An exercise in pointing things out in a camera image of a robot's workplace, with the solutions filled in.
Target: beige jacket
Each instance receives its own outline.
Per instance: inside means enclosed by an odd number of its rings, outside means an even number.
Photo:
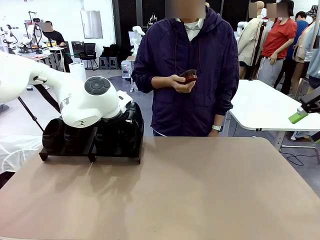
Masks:
[[[295,60],[298,63],[304,63],[305,62],[305,56],[306,56],[306,51],[305,51],[305,45],[306,45],[306,40],[309,31],[315,23],[312,23],[310,26],[308,26],[300,35],[298,38],[298,41],[296,42],[296,49],[294,50],[295,54],[293,54],[292,59]]]
[[[248,26],[243,30],[239,38],[239,42],[238,42],[239,62],[245,62],[245,64],[249,66],[253,65],[253,60],[254,60],[253,56],[255,53],[255,49],[258,43],[258,37],[260,34],[261,18],[262,16],[259,15],[257,18],[253,18],[251,21],[249,21]]]

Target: shoe brush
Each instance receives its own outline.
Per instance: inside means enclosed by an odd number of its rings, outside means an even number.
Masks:
[[[194,70],[194,69],[187,70],[184,73],[182,73],[180,77],[185,78],[184,84],[189,84],[193,81],[197,81],[198,79],[197,70]]]

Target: jacket hood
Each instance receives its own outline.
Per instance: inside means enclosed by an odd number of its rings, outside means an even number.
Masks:
[[[169,21],[171,25],[179,24],[179,22],[177,22],[175,18],[168,18],[167,21]],[[215,29],[215,27],[218,24],[220,24],[222,21],[223,19],[219,13],[216,13],[214,10],[206,6],[205,19],[200,32],[201,33],[209,32]]]

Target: floor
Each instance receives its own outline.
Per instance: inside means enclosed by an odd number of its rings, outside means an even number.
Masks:
[[[145,121],[145,136],[152,136],[152,129],[150,128],[151,124],[151,106],[153,101],[153,94],[144,94],[142,92],[133,92],[130,93],[130,82],[123,80],[121,77],[120,70],[96,70],[86,71],[87,77],[92,76],[102,76],[108,78],[114,87],[117,90],[126,91],[132,96],[135,102],[137,102],[142,110],[143,118]],[[24,91],[21,94],[21,98],[29,107],[31,112],[37,117],[39,124],[45,128],[48,122],[59,117],[59,113],[51,107],[37,92],[34,91]],[[4,111],[0,113],[0,135],[9,135],[9,134],[18,134],[18,135],[32,135],[32,136],[41,136],[42,132],[35,122],[28,115],[27,111],[23,108],[20,102],[15,99],[6,104],[8,107],[4,107]],[[273,140],[275,135],[274,132],[253,132],[241,128],[236,121],[233,119],[230,123],[229,136],[235,137],[263,137],[269,141]],[[285,139],[283,144],[285,145],[303,145],[311,146],[312,143],[296,143],[290,142],[288,139]],[[297,149],[283,149],[284,153],[292,153],[294,155],[314,155],[312,150],[297,150]],[[304,157],[300,156],[299,159],[303,162],[304,166],[297,166],[292,164],[296,171],[305,179],[305,181],[311,186],[311,188],[320,196],[320,165],[317,164],[317,159],[315,157]]]

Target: red t-shirt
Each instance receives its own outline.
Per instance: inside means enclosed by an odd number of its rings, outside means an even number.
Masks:
[[[294,39],[297,33],[297,23],[289,18],[285,24],[280,25],[281,21],[277,21],[263,45],[262,56],[271,57],[271,55],[285,44],[289,39]],[[288,48],[278,53],[278,59],[284,59],[287,56]]]

